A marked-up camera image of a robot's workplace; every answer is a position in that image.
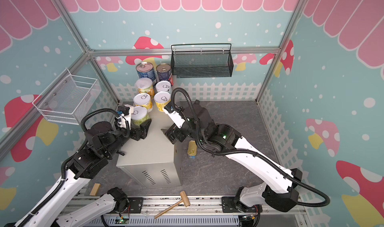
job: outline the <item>white picket fence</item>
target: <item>white picket fence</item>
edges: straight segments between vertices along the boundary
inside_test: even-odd
[[[297,149],[293,148],[293,139],[288,137],[289,130],[284,128],[285,122],[281,122],[281,114],[278,114],[278,108],[275,107],[275,101],[272,100],[270,95],[270,89],[266,89],[259,105],[261,106],[262,115],[266,121],[267,130],[272,138],[273,147],[277,151],[277,157],[280,163],[289,169],[298,168],[303,172],[302,182],[315,187],[310,184],[307,177],[308,172],[302,168],[303,160],[297,157]],[[320,202],[319,198],[316,198],[314,193],[307,189],[297,187],[300,198],[304,202],[316,203]],[[329,227],[329,220],[331,219],[328,215],[321,211],[321,208],[305,207],[308,217],[313,227]]]
[[[204,83],[204,85],[200,85],[197,83],[195,86],[191,83],[187,86],[184,83],[181,83],[180,86],[174,85],[173,88],[184,88],[192,100],[255,100],[261,86],[261,83],[256,86],[253,83],[248,86],[245,83],[242,85],[237,83],[234,85],[231,85],[230,83],[227,85],[223,85],[223,83],[218,85],[215,85],[214,83],[211,85]],[[118,86],[112,84],[112,88],[120,100],[133,100],[133,97],[138,93],[136,87],[131,86],[128,83],[125,86],[122,84],[119,84]]]

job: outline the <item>can label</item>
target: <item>can label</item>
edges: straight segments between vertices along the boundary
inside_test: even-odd
[[[147,93],[151,96],[151,99],[153,99],[153,96],[155,96],[155,90],[153,89],[153,86],[150,86],[149,88],[137,88],[139,93]]]

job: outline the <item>tin can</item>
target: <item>tin can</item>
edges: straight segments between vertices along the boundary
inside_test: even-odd
[[[170,102],[170,93],[166,91],[161,91],[157,93],[153,99],[156,102],[157,109],[161,112],[164,112],[164,106],[166,106]]]
[[[139,78],[150,78],[152,80],[152,84],[156,84],[156,75],[155,70],[153,69],[153,65],[150,62],[141,62],[136,66],[137,74]]]
[[[156,71],[159,81],[169,81],[170,85],[173,86],[172,68],[170,67],[170,64],[161,63],[156,67]]]
[[[135,103],[136,106],[145,107],[147,109],[148,113],[151,112],[153,109],[151,96],[148,95],[147,93],[140,93],[140,94],[136,95],[133,98],[133,103]]]
[[[156,90],[157,92],[166,91],[172,94],[172,87],[169,81],[159,81],[156,84]]]
[[[147,93],[153,99],[155,96],[155,91],[153,89],[152,80],[150,78],[144,77],[136,81],[135,86],[139,93]]]

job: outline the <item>gray floor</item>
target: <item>gray floor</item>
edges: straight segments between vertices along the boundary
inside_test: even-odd
[[[202,101],[215,123],[225,123],[238,130],[254,147],[277,162],[255,101]],[[227,157],[212,157],[198,150],[195,159],[187,155],[189,139],[182,143],[182,186],[147,189],[142,188],[126,173],[116,167],[118,156],[90,181],[86,195],[94,183],[100,183],[98,195],[113,187],[121,188],[128,196],[173,195],[184,190],[194,194],[236,194],[241,186],[255,186],[262,180],[239,163]]]

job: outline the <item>ventilation slots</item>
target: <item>ventilation slots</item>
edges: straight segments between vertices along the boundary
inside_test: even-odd
[[[152,179],[152,177],[146,171],[143,171],[142,173],[151,182],[151,184],[156,184],[156,182]]]
[[[166,170],[162,170],[162,171],[161,171],[161,174],[162,174],[162,175],[164,176],[164,178],[166,179],[167,184],[169,184],[169,183],[170,183],[170,179],[169,179],[169,177],[168,177],[168,174],[167,174]]]

